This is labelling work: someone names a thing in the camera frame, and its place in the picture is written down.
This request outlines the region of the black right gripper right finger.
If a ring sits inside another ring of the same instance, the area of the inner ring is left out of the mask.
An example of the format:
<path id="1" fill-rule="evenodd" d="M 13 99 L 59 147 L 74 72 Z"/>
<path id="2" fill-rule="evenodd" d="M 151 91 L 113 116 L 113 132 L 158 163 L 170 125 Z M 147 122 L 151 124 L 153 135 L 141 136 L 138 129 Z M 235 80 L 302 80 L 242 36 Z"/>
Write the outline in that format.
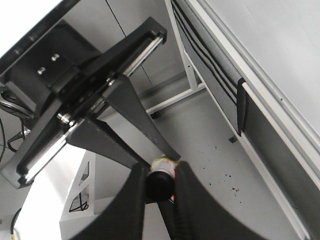
<path id="1" fill-rule="evenodd" d="M 190 165 L 175 169 L 174 217 L 178 240 L 263 240 L 226 209 L 200 183 Z"/>

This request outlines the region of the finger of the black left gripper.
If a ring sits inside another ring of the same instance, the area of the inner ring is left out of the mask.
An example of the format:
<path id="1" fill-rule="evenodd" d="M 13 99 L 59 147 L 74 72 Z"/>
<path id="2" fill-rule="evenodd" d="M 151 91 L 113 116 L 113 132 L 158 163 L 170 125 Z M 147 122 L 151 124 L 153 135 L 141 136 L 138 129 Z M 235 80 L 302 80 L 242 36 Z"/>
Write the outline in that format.
<path id="1" fill-rule="evenodd" d="M 137 163 L 146 169 L 150 164 L 140 157 L 104 121 L 85 118 L 66 137 L 66 142 L 98 155 L 107 157 L 129 169 Z"/>
<path id="2" fill-rule="evenodd" d="M 181 155 L 166 141 L 143 107 L 129 78 L 123 74 L 107 78 L 107 89 L 102 97 L 116 112 L 121 114 L 144 134 L 165 156 L 179 160 Z"/>

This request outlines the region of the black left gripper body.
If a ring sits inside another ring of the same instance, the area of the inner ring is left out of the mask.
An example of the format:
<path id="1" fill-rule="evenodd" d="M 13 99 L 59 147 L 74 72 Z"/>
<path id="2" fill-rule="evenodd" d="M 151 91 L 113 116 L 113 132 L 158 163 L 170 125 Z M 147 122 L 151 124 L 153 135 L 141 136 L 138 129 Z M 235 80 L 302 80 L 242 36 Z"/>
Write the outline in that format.
<path id="1" fill-rule="evenodd" d="M 30 130 L 2 175 L 17 189 L 68 144 L 83 119 L 97 119 L 107 107 L 106 80 L 130 75 L 167 39 L 167 30 L 145 20 L 106 52 L 100 52 L 67 22 L 59 22 L 1 75 L 0 107 Z"/>

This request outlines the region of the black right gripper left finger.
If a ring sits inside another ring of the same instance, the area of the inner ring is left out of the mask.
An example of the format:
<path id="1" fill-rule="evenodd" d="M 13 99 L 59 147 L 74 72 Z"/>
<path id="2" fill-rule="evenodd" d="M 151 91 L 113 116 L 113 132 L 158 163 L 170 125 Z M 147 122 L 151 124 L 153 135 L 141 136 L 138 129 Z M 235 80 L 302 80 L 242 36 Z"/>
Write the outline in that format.
<path id="1" fill-rule="evenodd" d="M 137 163 L 121 190 L 73 240 L 141 240 L 146 205 L 147 168 Z"/>

